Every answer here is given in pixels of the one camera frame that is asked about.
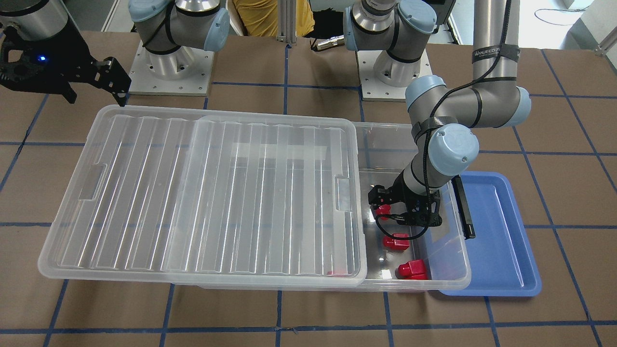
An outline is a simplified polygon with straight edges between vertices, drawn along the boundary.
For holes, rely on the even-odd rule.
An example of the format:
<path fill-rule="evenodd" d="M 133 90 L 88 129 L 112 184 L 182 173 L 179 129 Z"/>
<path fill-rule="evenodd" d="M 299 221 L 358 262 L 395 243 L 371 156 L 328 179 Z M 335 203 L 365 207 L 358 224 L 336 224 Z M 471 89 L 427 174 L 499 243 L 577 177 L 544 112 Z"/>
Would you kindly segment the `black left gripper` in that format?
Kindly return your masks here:
<path fill-rule="evenodd" d="M 407 211 L 396 219 L 401 226 L 438 227 L 442 224 L 439 215 L 441 194 L 436 191 L 429 196 L 411 191 L 398 176 L 391 187 L 373 186 L 368 192 L 368 203 L 373 207 L 403 202 Z"/>

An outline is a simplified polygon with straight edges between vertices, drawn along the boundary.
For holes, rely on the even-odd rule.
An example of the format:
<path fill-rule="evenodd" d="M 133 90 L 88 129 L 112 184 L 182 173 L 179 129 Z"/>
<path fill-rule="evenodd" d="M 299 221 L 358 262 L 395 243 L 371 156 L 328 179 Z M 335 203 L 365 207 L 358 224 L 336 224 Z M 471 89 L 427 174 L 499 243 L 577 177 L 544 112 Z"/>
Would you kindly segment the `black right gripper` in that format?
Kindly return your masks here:
<path fill-rule="evenodd" d="M 59 33 L 40 41 L 20 37 L 16 26 L 4 30 L 1 85 L 15 92 L 61 94 L 74 105 L 71 82 L 88 83 L 109 92 L 126 106 L 132 80 L 115 57 L 97 61 L 79 29 L 68 22 Z"/>

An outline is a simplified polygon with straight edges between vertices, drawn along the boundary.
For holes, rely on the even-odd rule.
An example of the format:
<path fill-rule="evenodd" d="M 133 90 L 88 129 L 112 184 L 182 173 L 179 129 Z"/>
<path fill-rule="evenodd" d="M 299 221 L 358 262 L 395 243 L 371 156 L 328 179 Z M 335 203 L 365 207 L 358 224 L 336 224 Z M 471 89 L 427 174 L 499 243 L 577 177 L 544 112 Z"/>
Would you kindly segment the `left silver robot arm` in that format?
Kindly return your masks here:
<path fill-rule="evenodd" d="M 375 70 L 388 85 L 405 87 L 405 102 L 418 153 L 391 187 L 373 187 L 368 202 L 376 220 L 438 226 L 438 191 L 476 159 L 473 128 L 513 127 L 530 114 L 529 92 L 517 85 L 520 3 L 474 2 L 472 81 L 449 88 L 419 71 L 429 36 L 438 24 L 422 0 L 358 0 L 344 11 L 350 51 L 379 51 Z"/>

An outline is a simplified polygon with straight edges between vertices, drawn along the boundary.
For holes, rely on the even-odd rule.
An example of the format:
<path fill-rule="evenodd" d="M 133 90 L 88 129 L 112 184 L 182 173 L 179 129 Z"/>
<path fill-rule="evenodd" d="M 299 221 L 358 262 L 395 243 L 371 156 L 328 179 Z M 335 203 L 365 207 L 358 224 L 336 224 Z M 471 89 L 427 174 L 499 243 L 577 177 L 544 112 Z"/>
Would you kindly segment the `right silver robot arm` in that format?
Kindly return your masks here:
<path fill-rule="evenodd" d="M 131 0 L 130 18 L 142 46 L 161 59 L 185 56 L 189 48 L 218 52 L 227 41 L 229 13 L 218 0 Z M 87 83 L 126 105 L 132 80 L 114 57 L 96 60 L 61 0 L 3 0 L 1 84 L 14 92 L 58 94 L 75 103 L 71 84 Z"/>

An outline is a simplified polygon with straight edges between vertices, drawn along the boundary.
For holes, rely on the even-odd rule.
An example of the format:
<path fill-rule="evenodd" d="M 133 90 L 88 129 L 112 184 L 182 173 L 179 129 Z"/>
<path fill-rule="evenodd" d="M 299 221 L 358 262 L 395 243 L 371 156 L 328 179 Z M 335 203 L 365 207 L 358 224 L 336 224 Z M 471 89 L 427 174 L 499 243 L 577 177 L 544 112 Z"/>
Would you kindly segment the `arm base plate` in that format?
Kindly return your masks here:
<path fill-rule="evenodd" d="M 215 53 L 181 47 L 167 55 L 149 52 L 139 42 L 130 68 L 131 95 L 207 96 Z"/>
<path fill-rule="evenodd" d="M 362 98 L 368 101 L 403 102 L 412 81 L 432 74 L 426 50 L 410 64 L 392 60 L 385 51 L 359 51 L 356 57 Z"/>

